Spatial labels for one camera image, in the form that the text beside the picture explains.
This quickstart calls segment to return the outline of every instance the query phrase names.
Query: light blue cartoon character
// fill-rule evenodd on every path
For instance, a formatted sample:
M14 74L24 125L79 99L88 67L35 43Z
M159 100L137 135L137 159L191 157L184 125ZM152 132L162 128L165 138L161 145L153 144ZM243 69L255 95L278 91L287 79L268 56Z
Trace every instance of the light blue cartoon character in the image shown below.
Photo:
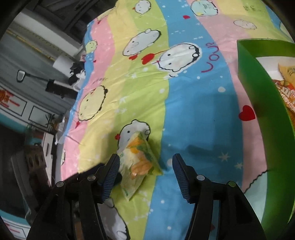
M218 9L208 0L197 0L191 4L191 10L197 16L214 16L217 15Z

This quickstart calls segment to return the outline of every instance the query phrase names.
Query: dark cabinet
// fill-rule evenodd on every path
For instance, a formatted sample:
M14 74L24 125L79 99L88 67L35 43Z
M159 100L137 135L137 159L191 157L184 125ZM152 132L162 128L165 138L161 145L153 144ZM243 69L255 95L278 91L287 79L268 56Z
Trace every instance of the dark cabinet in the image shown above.
M116 0L32 0L26 8L82 43L87 24L115 3Z

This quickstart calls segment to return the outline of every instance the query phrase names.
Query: cartoon patterned fabric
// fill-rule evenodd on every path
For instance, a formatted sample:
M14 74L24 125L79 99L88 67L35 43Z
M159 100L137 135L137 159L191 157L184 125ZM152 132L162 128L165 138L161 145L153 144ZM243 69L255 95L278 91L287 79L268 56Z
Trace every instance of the cartoon patterned fabric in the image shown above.
M163 170L145 177L129 202L120 186L113 189L122 226L113 238L184 239L194 206L181 196L174 153L211 181L233 180L256 196L248 188L266 161L237 77L236 41L243 38L291 41L260 0L118 0L89 23L86 80L65 132L62 178L105 163L136 131ZM252 184L261 193L260 215L266 174Z

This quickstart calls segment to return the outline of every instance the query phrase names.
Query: green cartoon character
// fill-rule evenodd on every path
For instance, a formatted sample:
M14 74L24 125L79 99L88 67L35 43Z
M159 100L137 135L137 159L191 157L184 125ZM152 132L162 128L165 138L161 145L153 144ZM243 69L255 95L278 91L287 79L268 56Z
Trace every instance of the green cartoon character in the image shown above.
M89 41L85 45L86 54L93 53L96 48L97 48L97 41L95 40Z

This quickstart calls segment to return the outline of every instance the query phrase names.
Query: snack packet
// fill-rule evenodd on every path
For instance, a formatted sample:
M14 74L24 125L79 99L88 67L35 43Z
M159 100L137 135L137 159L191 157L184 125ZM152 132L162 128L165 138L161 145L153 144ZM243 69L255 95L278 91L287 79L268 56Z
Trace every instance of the snack packet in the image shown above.
M285 67L279 64L278 68L284 80L286 80L288 83L291 83L293 86L295 86L295 66Z
M121 188L129 201L147 174L161 175L162 170L142 132L135 132L120 154Z
M273 79L273 82L280 92L282 99L284 100L288 109L295 114L295 88L288 81L279 81Z

